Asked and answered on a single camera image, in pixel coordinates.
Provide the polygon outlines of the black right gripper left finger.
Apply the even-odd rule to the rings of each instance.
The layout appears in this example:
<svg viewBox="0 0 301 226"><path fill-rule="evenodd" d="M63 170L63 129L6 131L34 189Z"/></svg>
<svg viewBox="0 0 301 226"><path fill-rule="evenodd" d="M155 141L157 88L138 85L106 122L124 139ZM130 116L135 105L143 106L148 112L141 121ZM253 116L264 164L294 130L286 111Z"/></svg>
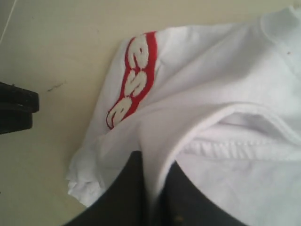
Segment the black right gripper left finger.
<svg viewBox="0 0 301 226"><path fill-rule="evenodd" d="M133 151L110 188L67 226L143 226L145 189L140 151Z"/></svg>

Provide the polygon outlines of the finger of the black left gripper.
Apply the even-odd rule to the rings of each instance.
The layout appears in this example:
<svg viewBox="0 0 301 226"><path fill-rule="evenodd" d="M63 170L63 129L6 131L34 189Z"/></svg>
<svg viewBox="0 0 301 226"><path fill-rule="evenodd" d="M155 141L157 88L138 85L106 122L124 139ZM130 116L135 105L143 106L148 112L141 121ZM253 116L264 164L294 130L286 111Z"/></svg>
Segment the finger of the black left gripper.
<svg viewBox="0 0 301 226"><path fill-rule="evenodd" d="M0 133L31 129L33 114L40 109L36 92L14 85L0 84Z"/></svg>

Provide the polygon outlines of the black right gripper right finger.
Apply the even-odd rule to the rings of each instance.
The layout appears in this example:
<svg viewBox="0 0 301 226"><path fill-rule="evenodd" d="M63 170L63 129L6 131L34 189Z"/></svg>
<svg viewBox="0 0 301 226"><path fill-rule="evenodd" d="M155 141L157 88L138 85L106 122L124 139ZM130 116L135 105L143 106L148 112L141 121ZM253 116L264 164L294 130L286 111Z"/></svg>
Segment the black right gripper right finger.
<svg viewBox="0 0 301 226"><path fill-rule="evenodd" d="M238 220L210 201L178 163L170 168L155 217L156 226L236 226Z"/></svg>

